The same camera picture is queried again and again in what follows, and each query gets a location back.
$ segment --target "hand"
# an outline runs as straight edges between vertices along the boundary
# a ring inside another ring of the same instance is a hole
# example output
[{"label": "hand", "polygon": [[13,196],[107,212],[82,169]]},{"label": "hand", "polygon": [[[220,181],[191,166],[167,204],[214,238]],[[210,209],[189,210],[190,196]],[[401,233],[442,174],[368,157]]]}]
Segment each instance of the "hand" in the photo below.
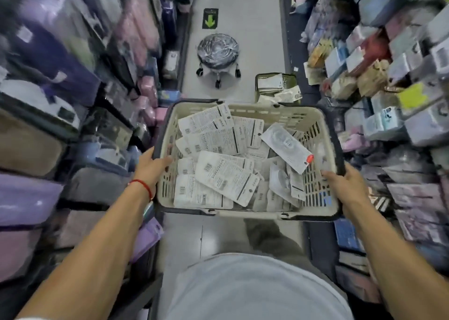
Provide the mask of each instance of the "hand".
[{"label": "hand", "polygon": [[159,177],[165,171],[165,168],[171,164],[173,158],[167,156],[165,158],[153,159],[153,152],[154,147],[146,150],[139,157],[134,179],[147,183],[154,197],[156,194],[156,183],[159,181]]},{"label": "hand", "polygon": [[322,171],[321,174],[328,181],[330,188],[343,203],[343,213],[351,218],[351,209],[371,201],[368,197],[368,186],[362,175],[351,164],[345,162],[346,175],[339,176],[331,171]]}]

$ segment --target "person's right hand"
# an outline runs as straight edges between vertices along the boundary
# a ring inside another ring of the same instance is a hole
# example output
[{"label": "person's right hand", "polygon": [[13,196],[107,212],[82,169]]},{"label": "person's right hand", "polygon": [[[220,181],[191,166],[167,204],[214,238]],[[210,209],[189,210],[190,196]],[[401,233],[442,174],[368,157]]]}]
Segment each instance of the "person's right hand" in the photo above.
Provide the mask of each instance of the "person's right hand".
[{"label": "person's right hand", "polygon": [[371,201],[368,197],[368,186],[360,172],[347,162],[344,165],[346,167],[344,176],[339,176],[331,171],[321,171],[321,174],[342,202],[345,216],[349,216],[351,208],[357,208],[366,203],[371,204]]}]

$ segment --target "yellow sticky note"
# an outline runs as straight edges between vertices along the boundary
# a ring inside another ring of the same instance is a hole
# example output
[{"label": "yellow sticky note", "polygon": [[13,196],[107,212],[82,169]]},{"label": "yellow sticky note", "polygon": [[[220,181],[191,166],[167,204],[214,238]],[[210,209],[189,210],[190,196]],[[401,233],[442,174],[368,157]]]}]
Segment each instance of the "yellow sticky note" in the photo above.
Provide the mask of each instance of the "yellow sticky note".
[{"label": "yellow sticky note", "polygon": [[423,83],[417,83],[398,93],[401,107],[411,109],[425,104],[429,98],[423,94],[423,87]]}]

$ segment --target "green arrow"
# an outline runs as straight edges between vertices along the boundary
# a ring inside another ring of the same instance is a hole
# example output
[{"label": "green arrow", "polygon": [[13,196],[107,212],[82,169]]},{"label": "green arrow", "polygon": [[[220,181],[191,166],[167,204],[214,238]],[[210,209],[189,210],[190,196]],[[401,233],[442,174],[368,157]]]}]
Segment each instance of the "green arrow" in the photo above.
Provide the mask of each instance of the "green arrow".
[{"label": "green arrow", "polygon": [[204,23],[207,27],[211,28],[215,24],[214,16],[208,15],[207,20],[204,20]]}]

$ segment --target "floor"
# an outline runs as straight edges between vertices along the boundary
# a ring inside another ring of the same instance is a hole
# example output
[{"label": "floor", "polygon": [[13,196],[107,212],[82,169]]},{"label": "floor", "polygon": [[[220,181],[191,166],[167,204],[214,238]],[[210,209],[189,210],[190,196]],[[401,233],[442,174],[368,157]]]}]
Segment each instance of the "floor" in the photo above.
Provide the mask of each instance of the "floor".
[{"label": "floor", "polygon": [[[203,28],[203,10],[218,8],[216,29]],[[254,102],[254,80],[258,73],[284,72],[279,0],[195,0],[182,92],[189,98]],[[212,33],[231,35],[240,45],[240,79],[234,67],[222,75],[222,87],[215,88],[216,75],[205,69],[199,78],[197,47]]]},{"label": "floor", "polygon": [[[219,9],[217,29],[202,29],[205,8]],[[255,75],[285,71],[279,0],[195,0],[193,10],[182,92],[189,98],[254,102]],[[233,36],[241,50],[242,77],[236,79],[232,68],[222,76],[221,90],[215,88],[213,73],[205,69],[203,77],[195,74],[199,41],[215,32]],[[301,222],[277,223],[284,235],[303,246]],[[159,320],[166,316],[179,272],[213,254],[250,250],[243,219],[166,214],[164,229],[157,261],[157,270],[164,272]]]}]

